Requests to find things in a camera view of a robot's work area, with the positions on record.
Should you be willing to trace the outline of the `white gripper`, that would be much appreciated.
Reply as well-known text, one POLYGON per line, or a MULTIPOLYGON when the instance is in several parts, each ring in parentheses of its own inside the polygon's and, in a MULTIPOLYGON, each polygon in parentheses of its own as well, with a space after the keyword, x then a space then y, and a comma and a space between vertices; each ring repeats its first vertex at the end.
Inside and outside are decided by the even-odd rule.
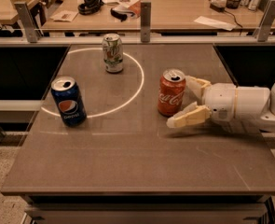
POLYGON ((168 118, 169 128, 182 128, 213 121, 259 119, 269 110, 270 89, 241 87, 228 83, 213 84, 209 80, 186 76, 186 88, 204 105, 191 103, 182 111, 168 118))

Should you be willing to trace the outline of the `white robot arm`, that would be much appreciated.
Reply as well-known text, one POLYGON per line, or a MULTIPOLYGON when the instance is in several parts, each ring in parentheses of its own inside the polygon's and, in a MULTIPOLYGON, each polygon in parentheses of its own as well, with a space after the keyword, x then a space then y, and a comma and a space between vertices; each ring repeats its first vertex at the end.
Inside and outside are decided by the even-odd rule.
POLYGON ((243 87, 186 76, 193 102, 167 120, 169 128, 205 123, 220 125, 229 133, 275 133, 275 83, 271 88, 243 87))

